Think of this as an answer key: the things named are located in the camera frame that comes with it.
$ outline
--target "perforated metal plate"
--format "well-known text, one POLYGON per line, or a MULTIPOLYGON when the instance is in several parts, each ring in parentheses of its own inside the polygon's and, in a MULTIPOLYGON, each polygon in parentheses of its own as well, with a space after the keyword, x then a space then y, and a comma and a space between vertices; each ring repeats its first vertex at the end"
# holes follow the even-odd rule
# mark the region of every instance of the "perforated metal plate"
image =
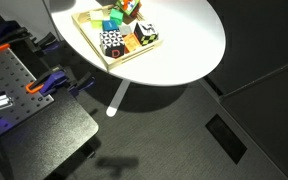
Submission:
POLYGON ((0 92, 5 91, 15 103, 0 110, 0 135, 54 101, 51 96, 26 92, 25 86, 34 80, 35 77, 10 49, 0 52, 0 92))

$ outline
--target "toy block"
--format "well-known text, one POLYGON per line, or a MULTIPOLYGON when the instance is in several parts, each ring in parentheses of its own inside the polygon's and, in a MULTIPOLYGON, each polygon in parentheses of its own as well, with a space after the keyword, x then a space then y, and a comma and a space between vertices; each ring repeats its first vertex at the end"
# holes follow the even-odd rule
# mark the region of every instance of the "toy block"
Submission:
POLYGON ((118 30, 118 26, 115 21, 113 20, 106 20, 103 21, 103 31, 113 31, 118 30))
POLYGON ((130 16, 136 8, 140 8, 140 6, 138 6, 139 4, 140 0, 118 0, 116 2, 116 5, 128 16, 130 16))
POLYGON ((106 56, 118 58, 124 55, 125 42, 117 30, 100 33, 101 48, 106 56))
POLYGON ((135 6, 135 8, 133 9, 133 11, 132 11, 131 14, 130 14, 130 16, 131 16, 132 18, 136 18, 137 13, 139 12, 141 6, 142 6, 141 2, 139 2, 139 3, 135 6))
POLYGON ((89 12, 92 28, 102 28, 104 20, 103 11, 90 11, 89 12))
POLYGON ((112 9, 110 14, 110 19, 114 20, 117 25, 121 25, 123 22, 123 13, 117 9, 112 9))
POLYGON ((140 44, 140 42, 138 41, 137 37, 133 33, 125 36, 123 39, 125 42, 125 48, 126 48, 127 52, 132 52, 136 48, 142 46, 140 44))
POLYGON ((137 22, 134 29, 134 34, 142 46, 152 43, 158 39, 158 32, 155 26, 147 22, 137 22))
POLYGON ((123 37, 132 33, 132 28, 129 25, 121 25, 118 27, 118 29, 123 37))

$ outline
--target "table leg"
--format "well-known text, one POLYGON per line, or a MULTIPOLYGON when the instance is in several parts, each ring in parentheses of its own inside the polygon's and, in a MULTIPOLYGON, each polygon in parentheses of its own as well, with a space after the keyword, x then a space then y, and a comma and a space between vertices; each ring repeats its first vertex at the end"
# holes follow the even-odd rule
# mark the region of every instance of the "table leg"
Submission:
POLYGON ((48 9, 48 7, 47 7, 47 5, 46 5, 45 0, 42 0, 42 2, 43 2, 43 5, 44 5, 44 7, 45 7, 45 10, 46 10, 46 12, 47 12, 48 17, 49 17, 50 20, 51 20, 51 23, 52 23, 53 28, 54 28, 54 30, 55 30, 55 33, 56 33, 56 35, 57 35, 58 41, 62 41, 59 33, 57 32, 57 28, 56 28, 56 26, 55 26, 55 23, 54 23, 54 21, 53 21, 52 15, 51 15, 50 10, 48 9))
POLYGON ((120 105, 124 94, 130 85, 130 81, 123 79, 123 81, 120 84, 120 87, 118 88, 117 92, 115 93, 115 96, 110 104, 110 106, 106 110, 106 114, 109 117, 113 117, 118 109, 118 106, 120 105))

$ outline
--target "orange block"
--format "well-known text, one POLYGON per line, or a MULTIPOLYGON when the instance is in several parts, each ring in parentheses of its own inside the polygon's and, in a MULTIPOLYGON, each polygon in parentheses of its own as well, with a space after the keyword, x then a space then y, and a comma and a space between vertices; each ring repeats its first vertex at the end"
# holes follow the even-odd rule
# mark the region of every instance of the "orange block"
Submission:
POLYGON ((132 52, 134 51, 136 48, 141 47, 142 45, 140 44, 140 42, 138 41, 138 39, 136 38, 134 33, 128 34, 127 36, 123 37, 124 42, 125 42, 125 48, 126 48, 126 52, 132 52))

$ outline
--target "green block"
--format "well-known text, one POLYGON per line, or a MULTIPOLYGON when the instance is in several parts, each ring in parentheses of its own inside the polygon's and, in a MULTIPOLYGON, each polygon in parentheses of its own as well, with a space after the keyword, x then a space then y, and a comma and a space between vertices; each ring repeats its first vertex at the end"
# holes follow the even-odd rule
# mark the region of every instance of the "green block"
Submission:
POLYGON ((102 28, 102 22, 103 21, 91 21, 91 25, 92 25, 92 28, 94 28, 94 29, 100 29, 100 28, 102 28))
POLYGON ((89 12, 92 28, 102 28, 102 21, 104 15, 102 11, 90 11, 89 12))
POLYGON ((110 19, 114 20, 117 25, 121 25, 123 22, 123 13, 117 9, 112 9, 110 14, 110 19))

